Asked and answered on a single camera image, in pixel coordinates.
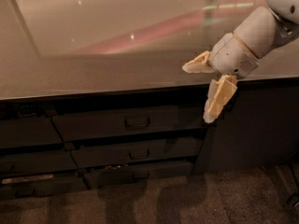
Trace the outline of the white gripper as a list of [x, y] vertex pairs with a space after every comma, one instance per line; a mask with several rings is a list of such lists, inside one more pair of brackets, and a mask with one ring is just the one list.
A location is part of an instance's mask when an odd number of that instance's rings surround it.
[[209, 85], [203, 119], [214, 122], [237, 91], [237, 78], [244, 78], [259, 66], [259, 61], [232, 34], [226, 34], [212, 49], [185, 63], [182, 70], [189, 74], [222, 74]]

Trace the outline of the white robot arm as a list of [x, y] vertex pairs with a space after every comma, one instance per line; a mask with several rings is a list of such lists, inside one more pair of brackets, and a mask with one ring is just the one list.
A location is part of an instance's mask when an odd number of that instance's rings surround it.
[[211, 51], [185, 63], [187, 73], [217, 73], [210, 82], [203, 119], [212, 123], [237, 91], [237, 82], [259, 67], [273, 49], [299, 36], [299, 0], [265, 0], [233, 32], [226, 34]]

